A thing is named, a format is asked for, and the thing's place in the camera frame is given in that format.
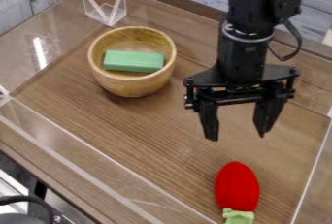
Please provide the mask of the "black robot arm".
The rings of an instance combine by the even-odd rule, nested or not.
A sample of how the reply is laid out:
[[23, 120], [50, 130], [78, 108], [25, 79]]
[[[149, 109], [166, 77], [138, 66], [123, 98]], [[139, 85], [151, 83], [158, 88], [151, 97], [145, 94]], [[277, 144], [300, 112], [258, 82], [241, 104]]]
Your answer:
[[220, 136], [218, 107], [253, 103], [257, 132], [270, 131], [284, 105], [295, 97], [296, 68], [269, 64], [274, 27], [284, 25], [297, 40], [289, 18], [301, 12], [301, 0], [228, 0], [220, 26], [217, 62], [185, 79], [185, 106], [199, 115], [205, 138]]

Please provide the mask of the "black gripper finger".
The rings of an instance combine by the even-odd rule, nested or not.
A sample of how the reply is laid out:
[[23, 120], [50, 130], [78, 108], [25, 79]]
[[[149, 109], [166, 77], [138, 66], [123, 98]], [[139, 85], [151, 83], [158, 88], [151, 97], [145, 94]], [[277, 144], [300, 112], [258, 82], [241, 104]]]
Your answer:
[[216, 142], [220, 136], [220, 120], [218, 106], [213, 101], [201, 102], [198, 115], [205, 138]]
[[274, 122], [282, 112], [284, 105], [288, 101], [286, 93], [280, 89], [272, 89], [270, 91], [260, 92], [254, 95], [256, 108], [253, 115], [253, 122], [262, 138], [270, 131]]

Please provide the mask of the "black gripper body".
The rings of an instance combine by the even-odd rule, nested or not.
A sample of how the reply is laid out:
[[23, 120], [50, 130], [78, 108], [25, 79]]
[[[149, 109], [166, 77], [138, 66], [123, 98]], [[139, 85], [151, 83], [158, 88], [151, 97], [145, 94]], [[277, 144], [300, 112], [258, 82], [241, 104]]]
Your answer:
[[269, 64], [273, 31], [241, 33], [222, 24], [216, 64], [185, 79], [185, 106], [203, 111], [254, 103], [258, 110], [280, 111], [295, 97], [296, 68]]

